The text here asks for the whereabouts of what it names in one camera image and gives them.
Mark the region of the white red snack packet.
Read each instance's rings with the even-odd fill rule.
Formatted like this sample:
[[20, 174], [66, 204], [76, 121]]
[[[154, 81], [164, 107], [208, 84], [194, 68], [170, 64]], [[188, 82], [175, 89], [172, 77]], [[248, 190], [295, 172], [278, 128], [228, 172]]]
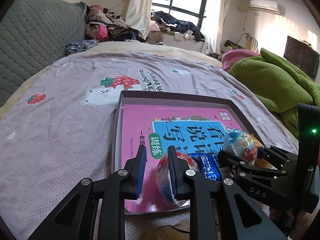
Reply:
[[[199, 171], [198, 165], [189, 155], [177, 152], [177, 157], [183, 159], [188, 163], [191, 170]], [[156, 170], [156, 184], [160, 194], [162, 195], [163, 202], [170, 207], [180, 207], [184, 205], [186, 200], [176, 200], [172, 193], [171, 180], [169, 173], [169, 165], [167, 156], [160, 159]]]

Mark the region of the white air conditioner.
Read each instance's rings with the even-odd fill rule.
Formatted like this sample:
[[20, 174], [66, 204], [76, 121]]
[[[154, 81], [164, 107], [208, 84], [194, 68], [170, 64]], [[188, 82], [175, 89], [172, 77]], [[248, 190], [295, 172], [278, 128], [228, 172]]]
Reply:
[[272, 11], [272, 12], [279, 11], [279, 5], [275, 1], [250, 0], [249, 4], [250, 4], [250, 7], [255, 8], [255, 9], [268, 10], [268, 11]]

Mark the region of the white curtain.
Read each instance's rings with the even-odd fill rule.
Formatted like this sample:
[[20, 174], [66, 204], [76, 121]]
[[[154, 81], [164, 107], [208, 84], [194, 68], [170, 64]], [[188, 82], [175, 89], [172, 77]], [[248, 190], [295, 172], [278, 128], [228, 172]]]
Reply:
[[150, 31], [152, 0], [129, 0], [125, 21], [146, 38]]
[[207, 0], [201, 32], [205, 42], [201, 52], [219, 53], [223, 32], [223, 22], [231, 0]]

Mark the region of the clothes pile on windowsill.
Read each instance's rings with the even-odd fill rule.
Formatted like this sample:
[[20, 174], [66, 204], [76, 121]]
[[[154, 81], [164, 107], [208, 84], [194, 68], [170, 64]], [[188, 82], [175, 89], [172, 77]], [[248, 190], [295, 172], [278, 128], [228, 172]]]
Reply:
[[196, 42], [204, 42], [204, 35], [192, 22], [178, 20], [163, 11], [152, 11], [151, 19], [157, 22], [157, 24], [165, 27], [167, 31], [180, 33], [183, 35], [183, 37], [185, 37], [186, 34], [189, 34], [195, 39]]

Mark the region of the purple strawberry bedsheet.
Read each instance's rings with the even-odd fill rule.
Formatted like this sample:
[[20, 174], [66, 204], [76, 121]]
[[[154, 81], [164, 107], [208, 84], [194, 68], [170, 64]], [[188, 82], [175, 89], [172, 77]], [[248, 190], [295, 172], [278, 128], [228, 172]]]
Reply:
[[39, 74], [1, 119], [1, 217], [27, 239], [82, 178], [111, 172], [120, 90], [233, 101], [266, 146], [297, 153], [297, 141], [234, 77], [204, 60], [146, 53], [80, 53]]

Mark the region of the grey quilted headboard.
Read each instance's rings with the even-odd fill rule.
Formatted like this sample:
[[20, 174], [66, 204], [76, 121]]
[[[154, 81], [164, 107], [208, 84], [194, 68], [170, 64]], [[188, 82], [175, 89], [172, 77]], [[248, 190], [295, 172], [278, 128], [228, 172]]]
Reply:
[[15, 0], [1, 20], [1, 104], [85, 37], [84, 2]]

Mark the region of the black yellow tool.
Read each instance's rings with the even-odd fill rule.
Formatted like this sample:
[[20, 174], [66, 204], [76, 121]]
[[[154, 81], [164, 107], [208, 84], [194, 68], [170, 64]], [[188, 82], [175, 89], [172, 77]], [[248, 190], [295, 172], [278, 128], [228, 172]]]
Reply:
[[227, 40], [224, 44], [224, 46], [227, 48], [227, 49], [243, 49], [243, 46], [237, 44], [237, 43], [234, 43], [230, 40]]

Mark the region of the pink pillow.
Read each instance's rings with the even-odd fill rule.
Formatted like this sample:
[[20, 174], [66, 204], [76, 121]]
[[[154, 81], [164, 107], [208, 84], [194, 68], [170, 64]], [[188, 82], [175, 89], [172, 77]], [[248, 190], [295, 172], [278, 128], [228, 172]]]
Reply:
[[221, 59], [222, 69], [229, 72], [234, 64], [238, 61], [253, 56], [259, 56], [259, 53], [247, 49], [233, 49], [225, 52]]

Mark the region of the left white curtain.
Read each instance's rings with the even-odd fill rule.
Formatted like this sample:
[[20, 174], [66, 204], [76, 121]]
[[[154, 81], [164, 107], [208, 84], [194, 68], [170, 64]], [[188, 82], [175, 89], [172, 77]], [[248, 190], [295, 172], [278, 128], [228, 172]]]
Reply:
[[150, 31], [152, 0], [129, 0], [125, 21], [146, 38]]

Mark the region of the clothes pile by headboard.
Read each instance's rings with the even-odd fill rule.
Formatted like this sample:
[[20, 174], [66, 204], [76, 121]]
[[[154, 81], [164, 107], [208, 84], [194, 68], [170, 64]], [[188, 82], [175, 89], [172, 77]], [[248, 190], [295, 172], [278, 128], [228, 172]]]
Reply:
[[122, 16], [115, 16], [114, 12], [101, 5], [90, 5], [86, 8], [85, 39], [97, 42], [125, 42], [137, 40], [146, 43], [139, 31], [129, 27]]

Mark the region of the yellow snack packet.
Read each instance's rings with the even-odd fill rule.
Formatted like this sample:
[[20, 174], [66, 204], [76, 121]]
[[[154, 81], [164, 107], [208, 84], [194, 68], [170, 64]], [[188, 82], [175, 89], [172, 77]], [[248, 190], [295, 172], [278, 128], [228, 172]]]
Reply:
[[266, 159], [264, 159], [263, 152], [262, 152], [263, 150], [262, 143], [255, 137], [253, 137], [253, 141], [255, 146], [257, 147], [257, 158], [255, 160], [255, 166], [263, 167], [263, 168], [274, 168], [273, 165], [271, 165]]

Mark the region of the blue cookie packet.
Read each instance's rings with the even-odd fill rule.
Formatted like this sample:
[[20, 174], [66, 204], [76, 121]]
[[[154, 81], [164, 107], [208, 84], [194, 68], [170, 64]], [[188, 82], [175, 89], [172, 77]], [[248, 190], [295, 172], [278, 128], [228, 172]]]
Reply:
[[221, 181], [222, 176], [214, 154], [191, 153], [189, 155], [196, 161], [199, 171], [209, 180]]

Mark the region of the blue patterned cloth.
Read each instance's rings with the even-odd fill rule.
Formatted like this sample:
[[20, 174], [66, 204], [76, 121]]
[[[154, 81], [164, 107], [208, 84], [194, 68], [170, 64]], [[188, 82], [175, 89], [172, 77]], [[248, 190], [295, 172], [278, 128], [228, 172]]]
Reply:
[[96, 40], [80, 40], [76, 42], [72, 42], [65, 48], [65, 55], [72, 55], [76, 53], [81, 53], [87, 51], [97, 45]]

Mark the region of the right white curtain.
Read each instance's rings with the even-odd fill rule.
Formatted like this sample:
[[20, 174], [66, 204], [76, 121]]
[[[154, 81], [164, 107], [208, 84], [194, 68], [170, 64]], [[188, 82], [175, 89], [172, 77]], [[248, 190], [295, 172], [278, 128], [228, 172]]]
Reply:
[[223, 22], [231, 0], [207, 0], [201, 32], [205, 42], [201, 52], [219, 53], [223, 32]]

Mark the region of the pink workbook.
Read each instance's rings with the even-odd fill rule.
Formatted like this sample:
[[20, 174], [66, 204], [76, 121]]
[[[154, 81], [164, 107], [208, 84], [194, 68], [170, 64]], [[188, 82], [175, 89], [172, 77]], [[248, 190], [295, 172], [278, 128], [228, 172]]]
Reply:
[[126, 200], [131, 214], [160, 212], [186, 208], [170, 207], [163, 202], [156, 184], [160, 159], [167, 156], [169, 146], [176, 152], [214, 154], [223, 149], [226, 128], [242, 129], [238, 117], [226, 106], [221, 108], [178, 107], [125, 104], [120, 113], [121, 151], [118, 158], [124, 167], [136, 156], [140, 145], [146, 147], [146, 166], [142, 192], [137, 200]]

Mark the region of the wall television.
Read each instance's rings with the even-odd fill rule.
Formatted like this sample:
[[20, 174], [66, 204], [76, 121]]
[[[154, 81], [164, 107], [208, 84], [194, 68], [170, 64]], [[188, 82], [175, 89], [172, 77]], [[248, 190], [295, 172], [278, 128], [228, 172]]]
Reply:
[[309, 43], [287, 37], [284, 58], [315, 79], [319, 68], [319, 53]]

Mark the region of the shallow brown box tray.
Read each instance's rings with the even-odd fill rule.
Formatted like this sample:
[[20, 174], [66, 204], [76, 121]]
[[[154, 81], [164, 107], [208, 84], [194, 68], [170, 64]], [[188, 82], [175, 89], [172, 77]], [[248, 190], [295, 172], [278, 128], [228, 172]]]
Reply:
[[[242, 129], [248, 134], [254, 135], [255, 138], [260, 139], [257, 131], [253, 128], [249, 120], [245, 117], [244, 113], [235, 105], [232, 100], [213, 98], [208, 96], [191, 95], [191, 94], [178, 94], [178, 93], [167, 93], [167, 92], [143, 92], [143, 91], [122, 91], [120, 94], [117, 114], [116, 114], [116, 124], [114, 129], [114, 139], [113, 139], [113, 157], [112, 157], [112, 170], [117, 171], [123, 167], [118, 167], [121, 163], [118, 158], [118, 154], [121, 151], [121, 146], [119, 144], [119, 135], [121, 135], [120, 126], [120, 113], [122, 112], [122, 107], [125, 104], [129, 105], [156, 105], [156, 106], [178, 106], [178, 107], [204, 107], [204, 108], [221, 108], [226, 106], [230, 109], [242, 123]], [[176, 210], [165, 210], [160, 212], [170, 212]], [[128, 215], [142, 215], [146, 213], [131, 214], [126, 211]]]

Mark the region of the green blanket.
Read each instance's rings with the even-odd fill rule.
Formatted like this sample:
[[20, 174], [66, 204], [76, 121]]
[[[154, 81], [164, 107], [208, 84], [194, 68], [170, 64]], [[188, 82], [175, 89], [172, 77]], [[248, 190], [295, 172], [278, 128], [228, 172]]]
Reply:
[[237, 61], [228, 71], [298, 138], [297, 105], [319, 106], [319, 85], [286, 59], [262, 48], [259, 56]]

